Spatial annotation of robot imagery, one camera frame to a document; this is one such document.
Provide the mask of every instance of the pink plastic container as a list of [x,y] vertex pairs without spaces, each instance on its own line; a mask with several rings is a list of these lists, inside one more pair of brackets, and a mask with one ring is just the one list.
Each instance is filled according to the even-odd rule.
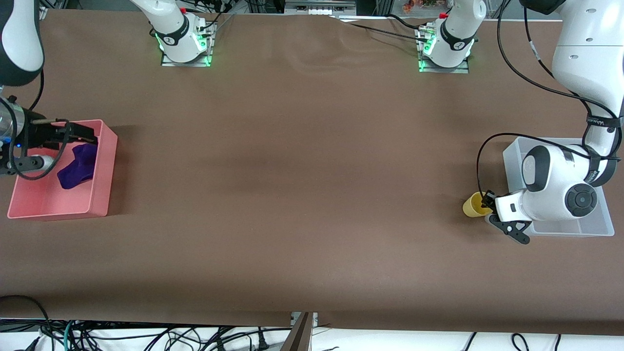
[[[74,160],[72,149],[83,143],[68,144],[59,163],[43,179],[32,181],[17,178],[7,215],[10,219],[47,221],[106,216],[109,211],[117,135],[100,119],[76,123],[93,128],[98,137],[93,179],[73,189],[65,190],[61,187],[57,173]],[[31,149],[28,153],[55,157],[57,151]]]

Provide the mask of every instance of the teal cable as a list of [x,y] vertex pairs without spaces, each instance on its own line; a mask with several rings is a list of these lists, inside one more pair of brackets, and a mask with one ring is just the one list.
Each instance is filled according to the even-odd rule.
[[67,339],[69,338],[69,330],[71,329],[73,323],[74,321],[70,320],[69,323],[67,323],[67,326],[65,327],[65,332],[63,333],[63,346],[65,347],[65,351],[69,351]]

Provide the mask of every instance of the white floor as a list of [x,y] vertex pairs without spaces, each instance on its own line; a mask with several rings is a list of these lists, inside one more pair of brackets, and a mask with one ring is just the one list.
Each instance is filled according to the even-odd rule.
[[[216,328],[197,329],[203,340],[208,339]],[[234,332],[255,331],[257,328],[237,328]],[[130,330],[102,330],[93,332],[93,336],[100,337],[125,337],[132,335],[157,334],[163,329],[130,329]],[[461,332],[405,332],[385,330],[346,330],[317,328],[312,338],[312,351],[463,351],[470,333]],[[0,334],[0,351],[15,351],[25,349],[39,334],[37,332],[14,332]],[[265,338],[269,345],[282,343],[288,331],[266,332]],[[552,351],[555,346],[556,335],[548,334],[524,334],[530,351]],[[99,346],[103,351],[143,351],[152,337],[130,340],[99,340]],[[152,351],[162,351],[165,348],[167,338],[162,338]],[[258,346],[257,335],[252,336],[254,347]],[[227,351],[249,350],[249,338],[241,338],[225,344]],[[563,335],[559,345],[559,351],[617,351],[624,350],[624,337],[587,336],[587,335]],[[50,351],[50,339],[40,339],[36,351]],[[63,350],[60,343],[56,344],[56,350]],[[174,344],[171,351],[189,351],[190,347],[181,343]],[[505,333],[478,333],[470,346],[470,351],[515,351],[510,341],[510,334]]]

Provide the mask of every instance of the white plastic container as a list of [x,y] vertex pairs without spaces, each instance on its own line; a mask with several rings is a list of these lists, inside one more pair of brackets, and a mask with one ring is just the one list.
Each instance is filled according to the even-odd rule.
[[[581,139],[567,138],[543,138],[561,145],[580,144]],[[514,192],[525,187],[522,180],[522,160],[535,146],[546,145],[543,142],[518,137],[503,151],[505,173],[507,174],[507,186],[509,192]],[[611,215],[605,200],[602,187],[597,187],[598,204],[592,213],[577,220],[562,220],[559,222],[533,222],[524,233],[528,236],[552,236],[552,237],[610,237],[615,234]]]

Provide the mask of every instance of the brown tabletop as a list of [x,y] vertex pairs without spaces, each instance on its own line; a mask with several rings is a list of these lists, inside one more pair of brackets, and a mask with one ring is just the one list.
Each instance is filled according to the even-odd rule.
[[[542,57],[560,27],[532,24]],[[614,237],[523,246],[461,211],[488,136],[585,128],[581,103],[505,66],[494,22],[468,75],[420,73],[410,40],[325,16],[236,16],[204,69],[160,67],[149,29],[139,12],[42,22],[38,112],[119,135],[110,214],[2,216],[0,293],[62,319],[283,325],[312,310],[345,328],[624,334],[624,172],[605,186]],[[521,22],[504,23],[504,42],[561,88]],[[9,92],[28,106],[37,88]],[[506,190],[511,140],[486,149],[484,187]],[[0,179],[2,213],[13,183]]]

